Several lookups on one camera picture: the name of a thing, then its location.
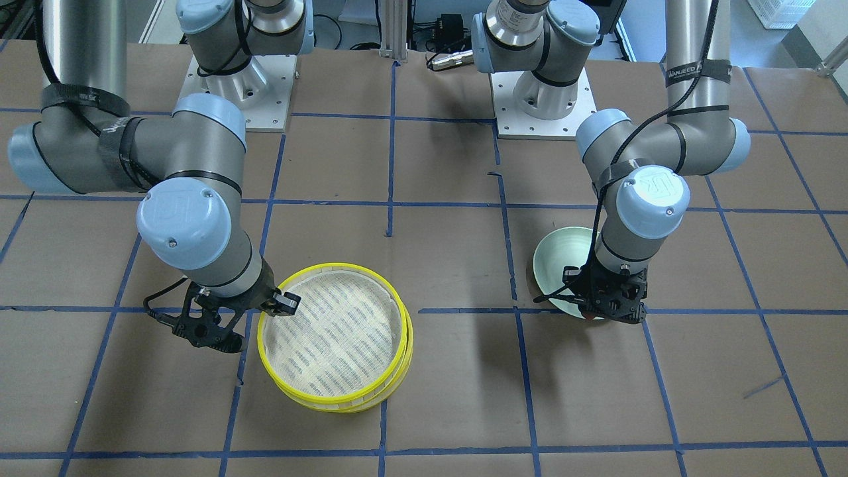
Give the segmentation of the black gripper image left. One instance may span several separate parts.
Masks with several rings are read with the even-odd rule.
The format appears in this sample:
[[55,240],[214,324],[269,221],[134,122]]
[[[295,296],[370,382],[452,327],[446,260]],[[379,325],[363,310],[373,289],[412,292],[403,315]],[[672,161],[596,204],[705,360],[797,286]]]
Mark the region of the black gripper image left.
[[273,317],[294,316],[301,297],[279,290],[265,259],[257,281],[233,297],[202,295],[199,284],[189,284],[181,314],[172,320],[172,333],[194,347],[209,347],[224,353],[240,353],[246,341],[234,328],[248,310]]

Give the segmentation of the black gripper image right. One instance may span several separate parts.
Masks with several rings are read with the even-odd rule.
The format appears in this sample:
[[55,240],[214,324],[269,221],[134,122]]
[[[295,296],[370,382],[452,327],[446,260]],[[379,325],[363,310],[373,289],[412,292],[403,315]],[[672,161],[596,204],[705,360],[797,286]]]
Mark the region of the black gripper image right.
[[615,322],[640,324],[647,317],[643,299],[647,296],[648,269],[638,274],[616,274],[605,268],[596,259],[581,268],[567,266],[562,280],[564,289],[572,295],[565,301],[581,312],[594,312],[598,317]]

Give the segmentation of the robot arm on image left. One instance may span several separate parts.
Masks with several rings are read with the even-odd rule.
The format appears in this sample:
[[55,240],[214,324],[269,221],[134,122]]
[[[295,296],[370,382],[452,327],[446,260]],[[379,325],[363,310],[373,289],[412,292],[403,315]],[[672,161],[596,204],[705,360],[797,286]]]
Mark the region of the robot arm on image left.
[[245,349],[235,326],[249,310],[293,316],[300,297],[279,289],[241,226],[246,120],[229,99],[192,93],[163,119],[131,115],[125,100],[125,4],[36,1],[34,37],[46,84],[40,120],[15,129],[12,171],[49,194],[142,194],[140,238],[188,284],[178,316],[144,310],[193,346]]

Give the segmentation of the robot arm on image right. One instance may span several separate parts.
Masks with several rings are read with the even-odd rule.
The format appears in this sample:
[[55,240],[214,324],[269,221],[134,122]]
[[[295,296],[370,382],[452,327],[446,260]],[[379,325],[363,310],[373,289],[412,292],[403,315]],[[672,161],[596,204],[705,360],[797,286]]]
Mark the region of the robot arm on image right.
[[[745,124],[729,115],[729,2],[666,2],[667,107],[641,124],[619,109],[588,115],[576,145],[596,194],[590,243],[553,262],[540,296],[572,316],[645,320],[649,261],[690,204],[687,176],[732,171],[750,152]],[[567,113],[600,35],[581,1],[493,1],[477,13],[470,44],[479,72],[520,72],[515,98],[540,120]]]

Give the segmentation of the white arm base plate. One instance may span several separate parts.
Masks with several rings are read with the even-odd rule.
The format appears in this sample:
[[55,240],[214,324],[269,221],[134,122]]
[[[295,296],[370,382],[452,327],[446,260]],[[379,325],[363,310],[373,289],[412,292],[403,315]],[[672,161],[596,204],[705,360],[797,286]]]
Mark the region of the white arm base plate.
[[597,111],[586,70],[566,93],[538,100],[537,95],[517,93],[522,72],[490,75],[498,137],[523,140],[574,141],[576,130]]
[[193,58],[178,97],[192,93],[224,97],[239,106],[248,132],[284,133],[298,63],[297,55],[254,56],[241,72],[203,78]]

